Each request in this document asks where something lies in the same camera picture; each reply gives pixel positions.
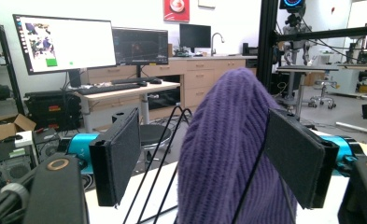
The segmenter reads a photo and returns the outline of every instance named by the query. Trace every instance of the desk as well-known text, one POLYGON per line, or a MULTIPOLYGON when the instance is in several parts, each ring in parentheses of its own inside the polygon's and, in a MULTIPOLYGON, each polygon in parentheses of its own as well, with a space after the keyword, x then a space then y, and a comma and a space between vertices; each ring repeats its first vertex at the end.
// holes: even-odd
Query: desk
POLYGON ((278 72, 290 72, 289 75, 289 85, 288 85, 288 95, 284 99, 276 99, 284 105, 295 105, 296 106, 296 115, 300 117, 302 103, 303 103, 303 86, 304 86, 304 74, 303 73, 329 73, 330 71, 338 71, 338 68, 330 65, 321 65, 321 66, 306 66, 306 65, 286 65, 277 68, 278 72), (294 76, 296 72, 302 73, 300 78, 300 87, 297 97, 297 102, 294 101, 293 97, 293 83, 294 76))
MULTIPOLYGON (((315 132, 319 135, 327 135, 325 133, 315 132)), ((367 145, 360 144, 363 151, 367 155, 367 145)), ((162 171, 159 176, 159 180, 153 190, 152 197, 148 202, 147 210, 145 211, 142 220, 151 217, 157 213, 160 202, 163 197, 163 193, 165 192, 166 186, 169 183, 169 179, 172 176, 176 167, 176 162, 163 166, 162 171)), ((132 212, 129 216, 129 219, 126 223, 136 223, 139 218, 139 214, 141 212, 142 206, 144 204, 144 200, 147 197, 148 190, 150 188, 151 181, 153 180, 156 170, 152 170, 148 173, 146 181, 142 187, 141 193, 139 194, 136 204, 132 209, 132 212)), ((121 205, 118 209, 114 209, 112 207, 99 207, 97 205, 96 199, 96 191, 91 190, 86 193, 86 200, 89 209, 90 222, 91 224, 97 223, 122 223, 125 219, 125 215, 128 211, 129 206, 131 205, 134 194, 136 193, 137 187, 139 186, 140 181, 142 180, 143 175, 133 176, 129 182, 127 190, 125 191, 125 195, 122 198, 121 205)), ((168 195, 166 200, 165 209, 173 207, 177 205, 177 176, 175 177, 175 182, 171 187, 171 192, 168 195)), ((340 204, 343 200, 344 193, 346 191, 346 185, 349 179, 342 177, 340 175, 333 175, 331 179, 331 183, 328 189, 328 193, 326 196, 325 204, 323 208, 313 209, 313 210, 303 210, 300 205, 297 209, 297 224, 318 224, 318 223, 329 223, 329 224, 338 224, 337 213, 340 208, 340 204)), ((164 214, 159 218, 159 223, 173 223, 176 217, 177 209, 170 211, 169 213, 164 214)))
POLYGON ((77 95, 81 98, 81 113, 84 119, 84 128, 86 133, 92 133, 93 124, 91 119, 92 110, 90 109, 89 102, 100 102, 108 99, 114 99, 124 96, 133 96, 133 95, 140 95, 141 96, 141 113, 143 116, 143 121, 145 124, 149 124, 148 118, 148 93, 154 91, 165 91, 171 90, 176 87, 179 87, 179 83, 174 82, 166 82, 163 81, 162 84, 150 84, 146 87, 141 87, 138 89, 130 89, 126 91, 110 91, 110 92, 103 92, 97 93, 92 95, 77 95))
POLYGON ((345 68, 345 69, 352 69, 352 70, 367 70, 367 64, 338 64, 339 67, 341 68, 345 68))

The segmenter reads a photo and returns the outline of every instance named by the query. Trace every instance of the metal rod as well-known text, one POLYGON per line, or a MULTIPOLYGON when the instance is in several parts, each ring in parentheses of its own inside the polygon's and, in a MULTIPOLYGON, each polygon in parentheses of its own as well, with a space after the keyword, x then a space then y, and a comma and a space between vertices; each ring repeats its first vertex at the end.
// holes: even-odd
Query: metal rod
POLYGON ((335 125, 345 127, 345 128, 348 128, 348 129, 357 130, 359 132, 367 133, 367 129, 361 128, 361 127, 358 127, 358 126, 355 126, 355 125, 342 123, 342 122, 335 122, 335 125))

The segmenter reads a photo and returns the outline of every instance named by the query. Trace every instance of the white table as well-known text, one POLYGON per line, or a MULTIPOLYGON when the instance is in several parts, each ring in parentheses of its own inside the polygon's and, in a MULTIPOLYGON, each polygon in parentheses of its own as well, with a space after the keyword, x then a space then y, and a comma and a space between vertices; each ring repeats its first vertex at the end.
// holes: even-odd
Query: white table
MULTIPOLYGON (((325 133, 315 132, 319 135, 325 135, 325 133)), ((360 144, 363 151, 367 155, 367 145, 360 144)), ((154 216, 162 201, 163 194, 169 184, 170 177, 175 171, 176 162, 163 166, 160 172, 159 179, 153 190, 152 197, 148 202, 147 210, 145 211, 141 220, 147 217, 154 216)), ((146 181, 137 197, 134 208, 126 223, 136 223, 139 218, 139 214, 142 211, 144 201, 148 195, 152 180, 156 175, 156 170, 152 170, 148 173, 146 181)), ((107 223, 123 223, 125 215, 131 205, 131 202, 136 193, 137 187, 142 180, 143 175, 136 175, 131 178, 125 195, 122 198, 121 205, 118 209, 112 207, 99 207, 97 205, 96 191, 92 190, 86 193, 86 199, 90 214, 91 224, 107 224, 107 223)), ((167 197, 164 209, 173 207, 177 205, 177 176, 175 177, 175 182, 171 187, 171 192, 167 197)), ((342 177, 340 175, 333 175, 331 183, 329 185, 328 193, 323 208, 313 209, 313 210, 303 210, 300 205, 297 210, 297 220, 298 224, 318 224, 318 223, 328 223, 328 224, 338 224, 337 213, 340 209, 340 204, 343 200, 344 193, 346 191, 346 186, 349 179, 342 177)), ((173 223, 176 217, 177 209, 174 209, 164 215, 162 215, 158 223, 173 223)))
POLYGON ((179 83, 175 82, 166 82, 163 81, 162 84, 150 84, 146 87, 140 87, 137 89, 130 89, 126 91, 110 91, 110 92, 103 92, 91 95, 77 95, 81 99, 81 113, 84 119, 84 128, 86 133, 92 133, 93 124, 92 124, 92 110, 90 109, 89 102, 101 102, 104 100, 116 99, 120 97, 126 96, 141 96, 141 113, 143 116, 143 121, 145 124, 149 124, 149 116, 148 116, 148 93, 155 92, 155 91, 166 91, 171 90, 176 87, 179 87, 179 83))

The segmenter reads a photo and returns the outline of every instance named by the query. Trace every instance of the monitor stand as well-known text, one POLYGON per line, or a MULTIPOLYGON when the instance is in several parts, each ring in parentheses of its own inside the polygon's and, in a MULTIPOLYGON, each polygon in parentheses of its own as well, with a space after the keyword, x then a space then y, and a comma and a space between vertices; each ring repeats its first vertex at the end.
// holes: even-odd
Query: monitor stand
POLYGON ((70 86, 73 88, 78 88, 81 86, 81 78, 80 78, 80 70, 79 69, 71 69, 68 70, 69 74, 70 86))
MULTIPOLYGON (((142 77, 142 69, 140 68, 140 65, 136 66, 136 76, 142 77)), ((142 111, 143 115, 143 123, 144 124, 150 124, 150 115, 148 113, 148 94, 143 93, 140 95, 140 109, 142 111)))

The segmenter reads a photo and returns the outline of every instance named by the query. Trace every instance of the cabinet drawer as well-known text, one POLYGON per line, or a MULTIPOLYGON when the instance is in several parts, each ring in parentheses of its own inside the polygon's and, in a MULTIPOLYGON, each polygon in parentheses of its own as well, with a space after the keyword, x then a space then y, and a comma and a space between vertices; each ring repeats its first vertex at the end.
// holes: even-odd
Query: cabinet drawer
POLYGON ((184 76, 184 86, 186 89, 212 86, 213 73, 214 70, 188 71, 184 76))
POLYGON ((218 64, 216 65, 215 70, 215 82, 219 80, 221 76, 223 76, 228 70, 245 67, 246 62, 245 59, 226 59, 226 60, 217 60, 218 64))
POLYGON ((187 60, 187 70, 213 69, 213 60, 187 60))
POLYGON ((107 108, 113 108, 123 105, 134 105, 134 104, 140 104, 140 97, 138 95, 121 97, 112 100, 89 102, 90 111, 105 110, 107 108))
POLYGON ((195 89, 188 89, 185 90, 184 93, 184 106, 195 106, 199 105, 206 94, 209 92, 211 87, 202 87, 202 88, 195 88, 195 89))
POLYGON ((81 75, 81 83, 109 82, 113 79, 136 77, 135 66, 117 66, 108 68, 89 69, 81 75))
POLYGON ((167 65, 147 65, 143 67, 142 71, 150 77, 181 75, 186 71, 186 62, 169 61, 169 64, 167 65))

